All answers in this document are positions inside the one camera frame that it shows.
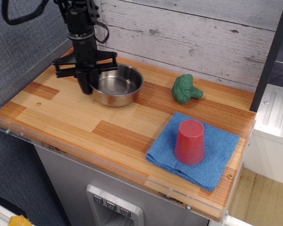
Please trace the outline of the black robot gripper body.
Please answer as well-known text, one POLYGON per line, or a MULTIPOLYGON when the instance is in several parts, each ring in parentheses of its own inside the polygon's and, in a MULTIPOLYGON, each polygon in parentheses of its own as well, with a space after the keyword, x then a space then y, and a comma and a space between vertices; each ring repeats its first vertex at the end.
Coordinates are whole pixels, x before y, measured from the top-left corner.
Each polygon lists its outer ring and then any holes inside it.
POLYGON ((55 59, 52 64, 56 67, 58 78, 75 76, 79 73, 98 76, 101 72, 118 69, 117 53, 97 50, 94 33, 84 35, 67 34, 73 44, 73 53, 55 59))

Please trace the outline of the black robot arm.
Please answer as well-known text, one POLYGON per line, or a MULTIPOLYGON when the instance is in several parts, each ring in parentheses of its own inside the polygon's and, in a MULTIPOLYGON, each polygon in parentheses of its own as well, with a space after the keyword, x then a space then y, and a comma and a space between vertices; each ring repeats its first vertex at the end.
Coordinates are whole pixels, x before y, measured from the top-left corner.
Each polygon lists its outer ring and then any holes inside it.
POLYGON ((73 53, 53 60, 58 78, 74 76, 83 93, 89 95, 98 88, 100 74, 118 68, 116 52, 97 49, 98 40, 95 35, 96 25, 107 29, 107 26, 97 19, 98 9, 92 0, 58 0, 60 12, 68 28, 68 38, 73 44, 73 53))

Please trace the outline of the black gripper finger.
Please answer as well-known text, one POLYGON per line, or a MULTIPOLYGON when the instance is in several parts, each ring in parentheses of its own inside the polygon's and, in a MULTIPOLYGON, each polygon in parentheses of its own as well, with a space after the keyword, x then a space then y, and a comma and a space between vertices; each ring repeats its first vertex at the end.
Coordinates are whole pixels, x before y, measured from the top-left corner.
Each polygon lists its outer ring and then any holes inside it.
POLYGON ((88 81, 89 74, 81 71, 76 72, 76 78, 80 85, 80 88, 84 94, 90 95, 92 93, 92 88, 89 86, 88 81))
POLYGON ((97 69, 92 69, 89 72, 89 84, 93 88, 97 88, 99 86, 99 76, 100 76, 100 73, 97 69))

